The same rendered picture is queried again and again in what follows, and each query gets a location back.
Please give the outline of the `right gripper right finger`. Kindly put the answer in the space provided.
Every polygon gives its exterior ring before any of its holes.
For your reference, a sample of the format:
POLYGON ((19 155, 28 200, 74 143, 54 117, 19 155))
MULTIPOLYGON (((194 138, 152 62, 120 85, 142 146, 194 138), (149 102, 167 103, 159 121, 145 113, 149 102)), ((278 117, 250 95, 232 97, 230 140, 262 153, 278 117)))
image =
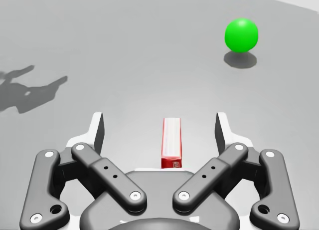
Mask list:
POLYGON ((260 198, 250 210, 252 225, 261 230, 298 230, 300 219, 283 154, 274 149, 257 152, 250 139, 232 132, 223 112, 216 114, 215 139, 219 156, 174 192, 174 209, 189 213, 213 191, 225 198, 245 179, 254 183, 260 198))

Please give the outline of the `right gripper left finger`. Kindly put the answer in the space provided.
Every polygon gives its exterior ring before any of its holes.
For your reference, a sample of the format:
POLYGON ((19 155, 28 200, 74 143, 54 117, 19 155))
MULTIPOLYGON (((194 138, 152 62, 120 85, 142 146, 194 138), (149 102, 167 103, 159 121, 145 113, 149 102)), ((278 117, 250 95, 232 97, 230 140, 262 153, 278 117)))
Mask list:
POLYGON ((101 157, 104 119, 95 112, 87 133, 71 138, 62 152, 37 153, 19 221, 22 230, 58 230, 70 221, 60 200, 65 183, 79 179, 94 198, 106 191, 129 213, 143 212, 146 193, 109 159, 101 157))

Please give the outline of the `red and white carton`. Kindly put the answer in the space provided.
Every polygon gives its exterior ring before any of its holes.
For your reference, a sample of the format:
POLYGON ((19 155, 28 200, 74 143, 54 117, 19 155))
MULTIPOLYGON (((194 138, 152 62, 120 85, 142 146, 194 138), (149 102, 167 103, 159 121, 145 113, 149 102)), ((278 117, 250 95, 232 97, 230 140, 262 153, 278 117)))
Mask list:
POLYGON ((164 118, 162 128, 161 168, 182 167, 181 119, 164 118))

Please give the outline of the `green ball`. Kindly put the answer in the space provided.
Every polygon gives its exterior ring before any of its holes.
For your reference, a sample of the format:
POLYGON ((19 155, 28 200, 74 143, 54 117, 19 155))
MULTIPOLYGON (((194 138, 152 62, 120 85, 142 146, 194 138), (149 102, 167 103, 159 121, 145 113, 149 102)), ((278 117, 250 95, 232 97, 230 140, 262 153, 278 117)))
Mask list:
POLYGON ((237 18, 225 30, 226 46, 236 53, 246 53, 258 43, 259 31, 256 24, 247 18, 237 18))

